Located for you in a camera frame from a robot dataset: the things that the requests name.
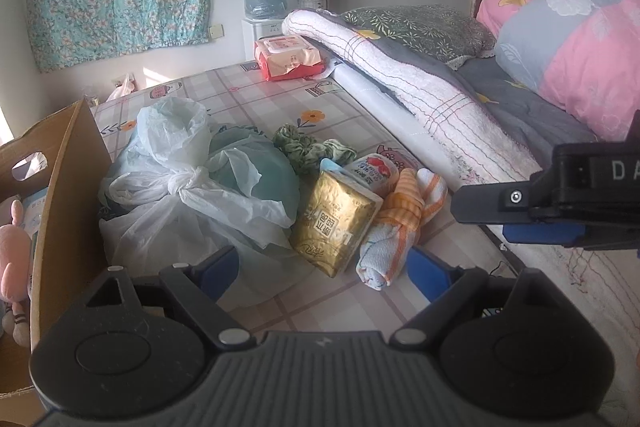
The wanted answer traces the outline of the blue bandage box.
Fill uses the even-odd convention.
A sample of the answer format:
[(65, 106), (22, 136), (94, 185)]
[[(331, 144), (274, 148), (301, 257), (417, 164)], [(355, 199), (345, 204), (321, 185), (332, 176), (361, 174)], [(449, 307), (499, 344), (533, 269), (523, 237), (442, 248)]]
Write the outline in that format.
[(22, 228), (35, 241), (40, 229), (44, 205), (46, 205), (48, 189), (42, 190), (27, 196), (23, 199), (24, 217)]

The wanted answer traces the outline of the pink plush pig toy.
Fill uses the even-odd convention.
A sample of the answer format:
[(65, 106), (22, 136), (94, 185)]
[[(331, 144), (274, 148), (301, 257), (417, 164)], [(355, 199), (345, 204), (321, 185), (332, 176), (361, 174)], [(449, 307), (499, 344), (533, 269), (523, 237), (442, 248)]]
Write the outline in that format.
[(2, 225), (1, 233), (1, 301), (4, 304), (2, 329), (22, 348), (30, 346), (29, 318), (25, 303), (29, 299), (30, 250), (32, 239), (23, 228), (24, 207), (14, 199), (11, 221)]

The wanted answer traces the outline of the grey bed sheet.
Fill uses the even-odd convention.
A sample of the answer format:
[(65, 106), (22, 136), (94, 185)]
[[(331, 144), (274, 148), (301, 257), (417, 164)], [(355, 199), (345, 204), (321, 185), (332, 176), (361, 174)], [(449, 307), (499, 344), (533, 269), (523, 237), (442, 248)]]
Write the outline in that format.
[(456, 74), (542, 168), (550, 166), (555, 145), (599, 141), (585, 124), (512, 79), (493, 57), (472, 58)]

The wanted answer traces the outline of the orange striped towel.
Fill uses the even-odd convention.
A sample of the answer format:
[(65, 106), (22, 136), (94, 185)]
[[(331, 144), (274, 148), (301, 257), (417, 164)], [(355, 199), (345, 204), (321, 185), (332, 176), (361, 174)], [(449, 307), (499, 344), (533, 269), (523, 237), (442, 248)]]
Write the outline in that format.
[(401, 170), (360, 244), (356, 273), (364, 285), (382, 291), (393, 283), (424, 225), (444, 208), (447, 194), (439, 174), (426, 168)]

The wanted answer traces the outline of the white rolled blanket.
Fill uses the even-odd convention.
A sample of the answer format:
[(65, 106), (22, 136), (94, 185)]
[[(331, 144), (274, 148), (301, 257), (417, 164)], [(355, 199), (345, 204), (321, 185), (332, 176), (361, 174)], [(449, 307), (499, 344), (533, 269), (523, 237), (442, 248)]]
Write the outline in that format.
[(521, 181), (542, 169), (457, 71), (433, 57), (352, 29), (323, 11), (296, 10), (282, 29), (341, 60), (356, 76), (343, 87), (453, 190), (470, 183)]

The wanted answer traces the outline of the white tied plastic bag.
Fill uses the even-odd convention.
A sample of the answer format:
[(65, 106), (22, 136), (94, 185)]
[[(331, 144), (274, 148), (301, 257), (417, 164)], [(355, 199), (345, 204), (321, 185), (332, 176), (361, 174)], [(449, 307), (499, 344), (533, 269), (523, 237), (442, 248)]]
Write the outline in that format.
[(234, 247), (226, 310), (259, 305), (312, 270), (290, 244), (300, 183), (288, 158), (257, 128), (218, 122), (190, 98), (140, 110), (99, 200), (107, 260), (133, 277)]

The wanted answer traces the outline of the gold tissue pack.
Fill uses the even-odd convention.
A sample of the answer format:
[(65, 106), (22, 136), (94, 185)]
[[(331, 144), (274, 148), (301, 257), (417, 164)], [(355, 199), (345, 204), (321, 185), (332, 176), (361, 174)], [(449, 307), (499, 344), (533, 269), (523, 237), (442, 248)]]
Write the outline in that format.
[(356, 253), (382, 205), (382, 197), (357, 181), (323, 171), (292, 228), (292, 248), (328, 277), (336, 277)]

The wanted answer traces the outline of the white red label can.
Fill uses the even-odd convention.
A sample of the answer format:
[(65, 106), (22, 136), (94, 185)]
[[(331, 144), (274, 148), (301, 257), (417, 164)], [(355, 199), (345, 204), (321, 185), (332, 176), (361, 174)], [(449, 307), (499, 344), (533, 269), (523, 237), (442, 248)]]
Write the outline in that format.
[(382, 198), (394, 191), (400, 175), (400, 170), (393, 161), (378, 153), (357, 158), (347, 164), (344, 170)]

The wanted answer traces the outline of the pink blue quilt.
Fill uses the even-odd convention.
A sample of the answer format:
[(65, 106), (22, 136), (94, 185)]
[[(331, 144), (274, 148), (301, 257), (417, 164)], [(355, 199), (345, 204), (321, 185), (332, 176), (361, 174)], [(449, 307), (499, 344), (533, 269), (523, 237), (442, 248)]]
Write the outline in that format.
[(639, 0), (482, 0), (497, 63), (605, 141), (639, 108)]

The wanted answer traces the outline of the green scrunched cloth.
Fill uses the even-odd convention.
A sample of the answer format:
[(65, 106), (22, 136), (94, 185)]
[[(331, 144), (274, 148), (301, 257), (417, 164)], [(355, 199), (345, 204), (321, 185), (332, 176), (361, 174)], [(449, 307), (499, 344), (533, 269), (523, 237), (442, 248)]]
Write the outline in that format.
[(299, 176), (315, 174), (322, 159), (345, 166), (357, 157), (357, 151), (337, 139), (318, 140), (300, 132), (292, 124), (284, 124), (273, 135), (272, 142), (280, 150)]

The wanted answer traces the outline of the brown cardboard box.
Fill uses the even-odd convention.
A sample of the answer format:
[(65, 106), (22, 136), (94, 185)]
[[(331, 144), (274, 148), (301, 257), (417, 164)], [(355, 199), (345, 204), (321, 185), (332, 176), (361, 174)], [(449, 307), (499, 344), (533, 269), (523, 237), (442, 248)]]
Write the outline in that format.
[(48, 190), (32, 269), (32, 347), (106, 268), (98, 191), (110, 166), (110, 154), (83, 101), (1, 147), (2, 199)]

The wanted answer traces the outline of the white floor plastic bag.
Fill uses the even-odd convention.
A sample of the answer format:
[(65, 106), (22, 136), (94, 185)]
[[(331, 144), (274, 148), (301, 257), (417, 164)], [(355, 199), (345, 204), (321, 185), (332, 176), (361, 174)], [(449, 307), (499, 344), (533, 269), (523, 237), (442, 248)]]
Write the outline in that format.
[(115, 89), (107, 97), (107, 102), (123, 98), (124, 96), (130, 95), (138, 90), (136, 78), (134, 78), (134, 74), (132, 72), (128, 72), (128, 74), (123, 75), (122, 78), (116, 79), (114, 86)]

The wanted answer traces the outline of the dark floral pillow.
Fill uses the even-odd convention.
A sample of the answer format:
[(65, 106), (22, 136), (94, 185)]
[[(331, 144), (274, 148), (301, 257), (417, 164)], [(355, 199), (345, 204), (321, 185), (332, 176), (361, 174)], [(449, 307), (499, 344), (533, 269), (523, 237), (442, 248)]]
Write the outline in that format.
[(358, 8), (343, 12), (341, 19), (417, 54), (434, 57), (451, 69), (460, 68), (471, 58), (494, 55), (496, 37), (486, 26), (440, 4)]

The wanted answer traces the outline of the red wet wipes pack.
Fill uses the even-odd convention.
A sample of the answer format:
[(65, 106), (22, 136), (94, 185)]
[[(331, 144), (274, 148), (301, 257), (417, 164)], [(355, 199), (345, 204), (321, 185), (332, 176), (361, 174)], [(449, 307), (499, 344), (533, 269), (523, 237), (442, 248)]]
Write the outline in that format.
[(257, 40), (254, 57), (266, 81), (306, 78), (326, 69), (320, 51), (298, 35)]

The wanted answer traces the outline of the white water dispenser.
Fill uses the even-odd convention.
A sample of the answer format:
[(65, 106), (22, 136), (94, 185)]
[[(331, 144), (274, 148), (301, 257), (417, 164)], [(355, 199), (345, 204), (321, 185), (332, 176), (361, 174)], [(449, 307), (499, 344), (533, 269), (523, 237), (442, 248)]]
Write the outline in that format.
[(283, 18), (275, 20), (251, 20), (242, 19), (242, 34), (245, 60), (254, 60), (254, 43), (263, 38), (271, 38), (282, 35)]

